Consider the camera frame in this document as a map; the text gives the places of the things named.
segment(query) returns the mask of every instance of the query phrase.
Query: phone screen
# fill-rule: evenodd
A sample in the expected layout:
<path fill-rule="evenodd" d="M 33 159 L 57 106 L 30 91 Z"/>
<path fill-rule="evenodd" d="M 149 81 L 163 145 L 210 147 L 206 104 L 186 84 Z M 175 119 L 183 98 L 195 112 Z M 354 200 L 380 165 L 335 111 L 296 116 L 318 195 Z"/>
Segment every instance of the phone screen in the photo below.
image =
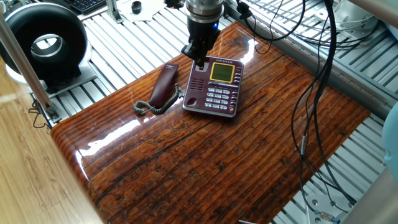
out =
<path fill-rule="evenodd" d="M 232 82 L 234 65 L 227 65 L 223 63 L 213 63 L 211 69 L 210 80 Z"/>

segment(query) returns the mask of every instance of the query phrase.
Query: telephone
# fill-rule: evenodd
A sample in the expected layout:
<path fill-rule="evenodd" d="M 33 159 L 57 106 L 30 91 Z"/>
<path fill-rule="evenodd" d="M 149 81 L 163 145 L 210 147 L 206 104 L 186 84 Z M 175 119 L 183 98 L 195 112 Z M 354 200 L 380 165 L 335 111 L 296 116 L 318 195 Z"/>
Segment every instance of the telephone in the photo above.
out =
<path fill-rule="evenodd" d="M 202 67 L 192 62 L 182 108 L 232 118 L 236 115 L 243 63 L 227 58 L 205 58 Z"/>
<path fill-rule="evenodd" d="M 174 84 L 174 94 L 166 101 L 169 86 L 173 80 L 173 77 L 178 72 L 178 65 L 175 63 L 167 62 L 162 71 L 160 71 L 159 76 L 156 79 L 154 89 L 150 95 L 149 103 L 146 101 L 139 100 L 135 102 L 133 108 L 136 113 L 140 115 L 145 115 L 148 111 L 152 111 L 155 114 L 161 114 L 166 111 L 174 102 L 183 96 L 183 91 L 180 86 L 176 83 Z"/>

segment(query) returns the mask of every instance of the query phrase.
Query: coiled phone cord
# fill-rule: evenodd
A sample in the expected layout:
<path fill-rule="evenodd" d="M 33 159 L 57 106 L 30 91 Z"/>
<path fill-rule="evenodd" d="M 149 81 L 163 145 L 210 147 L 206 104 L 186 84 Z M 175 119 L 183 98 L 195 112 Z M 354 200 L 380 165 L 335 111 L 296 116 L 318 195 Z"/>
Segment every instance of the coiled phone cord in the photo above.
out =
<path fill-rule="evenodd" d="M 180 97 L 184 96 L 184 93 L 182 89 L 180 88 L 180 85 L 178 83 L 174 84 L 174 94 L 173 96 L 163 105 L 163 107 L 156 109 L 154 106 L 151 106 L 148 102 L 139 100 L 135 102 L 133 108 L 136 113 L 139 113 L 140 115 L 145 115 L 148 111 L 152 111 L 154 114 L 161 114 L 164 111 L 166 111 L 171 105 L 173 105 L 176 100 Z"/>

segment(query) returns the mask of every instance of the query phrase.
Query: wooden table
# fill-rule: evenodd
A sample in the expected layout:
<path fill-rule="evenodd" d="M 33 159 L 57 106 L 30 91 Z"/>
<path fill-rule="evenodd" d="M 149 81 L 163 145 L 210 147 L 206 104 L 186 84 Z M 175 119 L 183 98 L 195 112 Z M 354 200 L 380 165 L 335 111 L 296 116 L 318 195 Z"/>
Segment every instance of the wooden table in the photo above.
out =
<path fill-rule="evenodd" d="M 266 50 L 267 43 L 257 41 Z M 136 116 L 132 106 L 149 99 L 157 68 L 53 128 L 53 140 L 106 221 L 269 223 L 295 195 L 299 155 L 290 119 L 313 76 L 275 48 L 254 53 L 253 43 L 235 22 L 210 52 L 245 64 L 233 119 L 184 111 L 182 99 L 165 114 Z M 192 61 L 180 55 L 171 62 L 180 65 L 175 82 L 185 89 Z M 300 133 L 303 107 L 295 121 Z M 327 156 L 369 116 L 332 88 L 326 88 L 318 112 Z M 321 166 L 314 134 L 307 156 Z M 310 176 L 305 170 L 305 179 Z"/>

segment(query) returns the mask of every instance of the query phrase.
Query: wooden floor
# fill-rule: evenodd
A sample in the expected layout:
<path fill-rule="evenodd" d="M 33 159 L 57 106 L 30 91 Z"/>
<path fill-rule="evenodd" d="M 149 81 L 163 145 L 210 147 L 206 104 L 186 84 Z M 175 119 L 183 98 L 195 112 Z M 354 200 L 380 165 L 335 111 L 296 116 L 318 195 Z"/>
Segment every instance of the wooden floor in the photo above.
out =
<path fill-rule="evenodd" d="M 0 58 L 0 223 L 102 223 Z"/>

